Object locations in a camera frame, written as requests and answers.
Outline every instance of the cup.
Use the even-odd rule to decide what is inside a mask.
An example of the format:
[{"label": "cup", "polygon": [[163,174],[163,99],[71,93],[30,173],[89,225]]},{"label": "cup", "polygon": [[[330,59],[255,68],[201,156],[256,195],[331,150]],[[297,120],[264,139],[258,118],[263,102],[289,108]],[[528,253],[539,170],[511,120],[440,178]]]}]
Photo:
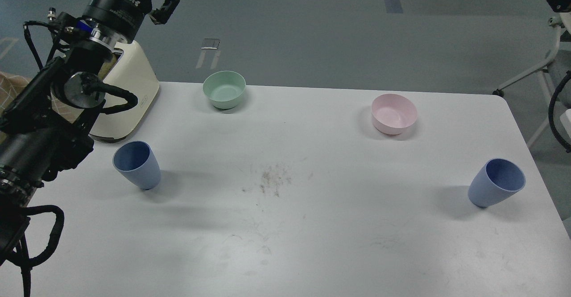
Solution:
[{"label": "cup", "polygon": [[156,187],[161,181],[159,163],[151,147],[143,141],[129,142],[120,147],[113,156],[113,166],[123,177],[144,190]]},{"label": "cup", "polygon": [[233,108],[242,102],[246,80],[233,71],[216,72],[202,84],[202,91],[210,103],[222,110]]},{"label": "cup", "polygon": [[478,172],[468,189],[470,201],[482,208],[501,202],[525,186],[525,176],[514,163],[492,159]]}]

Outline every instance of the blue plastic cup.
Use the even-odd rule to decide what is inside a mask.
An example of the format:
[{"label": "blue plastic cup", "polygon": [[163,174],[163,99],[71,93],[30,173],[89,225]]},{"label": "blue plastic cup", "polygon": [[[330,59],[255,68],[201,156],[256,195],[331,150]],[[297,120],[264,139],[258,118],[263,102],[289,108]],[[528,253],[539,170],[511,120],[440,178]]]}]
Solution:
[{"label": "blue plastic cup", "polygon": [[151,147],[143,141],[129,142],[120,147],[113,156],[113,166],[141,189],[152,189],[161,182],[159,163]]},{"label": "blue plastic cup", "polygon": [[468,189],[470,201],[482,208],[501,202],[525,186],[525,176],[514,163],[492,159],[478,172]]}]

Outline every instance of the floor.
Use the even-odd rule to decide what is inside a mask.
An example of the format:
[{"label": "floor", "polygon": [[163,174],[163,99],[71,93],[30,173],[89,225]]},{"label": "floor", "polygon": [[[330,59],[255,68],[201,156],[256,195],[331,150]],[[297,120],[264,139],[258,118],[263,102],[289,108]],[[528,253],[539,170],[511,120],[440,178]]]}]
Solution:
[{"label": "floor", "polygon": [[[0,69],[33,76],[22,22],[44,20],[50,6],[77,17],[88,1],[0,0],[0,39],[19,39]],[[491,94],[545,57],[552,15],[545,0],[181,0],[168,24],[145,20],[137,41],[164,81],[201,82],[228,69],[253,85]],[[33,35],[47,55],[47,33]],[[221,43],[200,62],[204,38]],[[505,92],[528,139],[547,111],[536,76]],[[571,155],[549,132],[531,152],[569,218]]]}]

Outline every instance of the chair leg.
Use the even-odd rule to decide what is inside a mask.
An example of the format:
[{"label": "chair leg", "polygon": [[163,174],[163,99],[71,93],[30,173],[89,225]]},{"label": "chair leg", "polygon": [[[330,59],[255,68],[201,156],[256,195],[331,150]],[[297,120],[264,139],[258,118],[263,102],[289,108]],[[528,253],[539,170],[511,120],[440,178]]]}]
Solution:
[{"label": "chair leg", "polygon": [[556,25],[555,27],[553,27],[553,29],[555,30],[555,43],[553,45],[553,48],[549,52],[548,57],[545,58],[543,61],[537,63],[536,65],[526,69],[522,73],[510,78],[509,80],[504,82],[504,84],[500,85],[496,91],[501,91],[504,88],[511,86],[512,84],[515,84],[519,80],[526,78],[527,76],[530,76],[533,73],[536,73],[537,71],[540,71],[541,69],[543,69],[545,66],[549,65],[549,63],[551,63],[555,59],[555,56],[557,55],[557,52],[559,51],[559,39],[561,37],[561,26]]},{"label": "chair leg", "polygon": [[530,140],[528,140],[528,142],[526,143],[528,149],[531,149],[534,146],[534,144],[537,142],[537,139],[539,139],[539,137],[543,134],[543,132],[545,132],[545,130],[547,130],[548,127],[549,127],[549,119],[546,118],[543,122],[541,122],[541,125],[539,126],[539,128],[537,128],[537,131],[535,131],[534,135],[532,135]]}]

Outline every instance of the table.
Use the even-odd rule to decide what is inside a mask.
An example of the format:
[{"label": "table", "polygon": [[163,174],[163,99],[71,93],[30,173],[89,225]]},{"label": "table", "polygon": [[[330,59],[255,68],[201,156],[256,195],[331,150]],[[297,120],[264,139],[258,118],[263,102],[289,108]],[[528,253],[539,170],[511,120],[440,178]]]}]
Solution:
[{"label": "table", "polygon": [[[66,213],[35,296],[564,296],[571,240],[506,102],[399,92],[418,121],[371,124],[382,91],[248,86],[232,110],[194,83],[161,83],[131,140],[151,145],[161,184],[114,171],[123,143],[96,143],[32,205]],[[487,209],[468,186],[492,157],[524,171]],[[31,255],[51,218],[34,218]],[[21,295],[0,268],[0,296]]]}]

